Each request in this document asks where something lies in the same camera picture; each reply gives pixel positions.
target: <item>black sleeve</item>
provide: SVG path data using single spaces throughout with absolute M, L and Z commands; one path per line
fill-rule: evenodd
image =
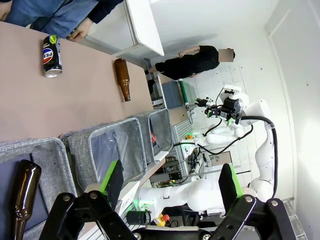
M 199 46 L 200 47 L 200 53 L 204 52 L 217 52 L 217 49 L 214 46 Z
M 94 23 L 98 24 L 102 19 L 104 19 L 111 11 L 124 0 L 108 0 L 100 1 L 88 14 L 88 18 Z

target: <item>black shoe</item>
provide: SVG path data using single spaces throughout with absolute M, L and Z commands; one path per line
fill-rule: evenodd
M 154 84 L 155 84 L 155 80 L 149 80 L 148 81 L 148 88 L 149 88 L 149 93 L 152 94 L 154 92 Z

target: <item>person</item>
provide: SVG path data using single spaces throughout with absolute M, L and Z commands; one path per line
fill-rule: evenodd
M 84 39 L 123 0 L 0 0 L 0 21 L 71 41 Z
M 168 59 L 165 62 L 156 63 L 152 68 L 144 71 L 150 74 L 161 72 L 163 75 L 173 79 L 194 78 L 204 71 L 215 69 L 220 62 L 233 62 L 235 52 L 233 49 L 217 49 L 214 46 L 195 46 L 178 53 L 179 57 Z M 153 92 L 155 80 L 148 81 L 150 94 Z

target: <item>red object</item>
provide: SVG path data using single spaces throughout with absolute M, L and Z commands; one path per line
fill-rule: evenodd
M 169 219 L 170 219 L 170 217 L 169 217 L 169 215 L 168 214 L 166 214 L 166 215 L 163 215 L 162 217 L 161 217 L 161 219 L 162 219 L 162 221 L 169 221 Z
M 156 141 L 156 135 L 152 131 L 150 133 L 152 135 L 151 141 L 152 141 L 152 143 L 154 143 Z

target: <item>brown glass bottle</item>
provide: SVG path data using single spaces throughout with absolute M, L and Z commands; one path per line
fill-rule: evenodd
M 128 102 L 131 100 L 131 98 L 129 90 L 130 78 L 126 60 L 124 60 L 123 58 L 116 59 L 114 61 L 114 69 L 117 83 L 121 87 L 124 100 Z
M 41 167 L 29 160 L 21 160 L 13 185 L 11 239 L 22 240 L 27 221 L 34 208 Z

